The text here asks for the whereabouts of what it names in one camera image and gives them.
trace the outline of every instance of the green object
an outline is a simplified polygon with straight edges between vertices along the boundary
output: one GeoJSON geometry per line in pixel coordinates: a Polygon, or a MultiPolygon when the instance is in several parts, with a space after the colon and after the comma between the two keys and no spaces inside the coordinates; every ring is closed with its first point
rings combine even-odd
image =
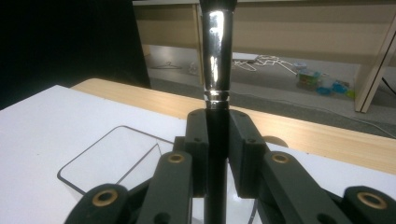
{"type": "Polygon", "coordinates": [[[318,84],[320,72],[309,69],[302,69],[298,73],[299,82],[307,86],[315,86],[318,84]]]}
{"type": "Polygon", "coordinates": [[[346,91],[345,95],[352,99],[355,99],[355,91],[353,91],[353,90],[346,91]]]}

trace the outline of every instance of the wooden desk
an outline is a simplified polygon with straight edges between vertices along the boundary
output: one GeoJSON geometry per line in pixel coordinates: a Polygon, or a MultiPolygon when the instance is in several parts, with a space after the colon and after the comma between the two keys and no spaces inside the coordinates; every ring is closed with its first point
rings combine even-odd
{"type": "MultiPolygon", "coordinates": [[[[186,119],[192,110],[205,107],[203,100],[101,79],[89,79],[72,89],[179,119],[186,119]]],[[[396,175],[395,139],[240,107],[232,109],[249,114],[262,136],[281,138],[290,148],[396,175]]]]}

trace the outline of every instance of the blue object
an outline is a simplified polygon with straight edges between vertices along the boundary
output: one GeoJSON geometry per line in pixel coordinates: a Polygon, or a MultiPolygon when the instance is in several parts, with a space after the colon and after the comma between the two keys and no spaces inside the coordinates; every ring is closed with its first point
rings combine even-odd
{"type": "Polygon", "coordinates": [[[347,92],[347,87],[343,86],[338,82],[334,82],[334,84],[332,84],[332,90],[344,94],[347,92]]]}
{"type": "Polygon", "coordinates": [[[319,93],[320,95],[330,95],[330,93],[332,93],[332,90],[329,88],[318,87],[317,93],[319,93]]]}

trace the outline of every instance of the screw hole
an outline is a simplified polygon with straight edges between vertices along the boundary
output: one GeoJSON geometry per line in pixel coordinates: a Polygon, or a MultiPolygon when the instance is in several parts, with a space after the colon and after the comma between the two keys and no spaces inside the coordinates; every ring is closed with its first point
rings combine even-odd
{"type": "Polygon", "coordinates": [[[273,161],[279,162],[279,163],[287,163],[289,162],[289,158],[285,155],[282,154],[274,154],[272,157],[273,161]]]}
{"type": "Polygon", "coordinates": [[[367,206],[375,209],[386,209],[388,207],[384,199],[373,193],[359,192],[358,199],[367,206]]]}
{"type": "Polygon", "coordinates": [[[184,157],[180,154],[172,154],[168,157],[168,160],[172,163],[179,163],[184,161],[184,157]]]}
{"type": "Polygon", "coordinates": [[[103,207],[114,203],[118,197],[119,194],[114,189],[105,189],[93,196],[92,203],[97,207],[103,207]]]}

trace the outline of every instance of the dark background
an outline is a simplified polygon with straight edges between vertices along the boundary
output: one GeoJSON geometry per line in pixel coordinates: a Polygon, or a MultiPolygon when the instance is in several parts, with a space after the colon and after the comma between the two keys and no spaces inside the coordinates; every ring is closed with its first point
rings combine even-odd
{"type": "Polygon", "coordinates": [[[150,87],[132,1],[6,0],[0,8],[0,109],[92,77],[150,87]]]}

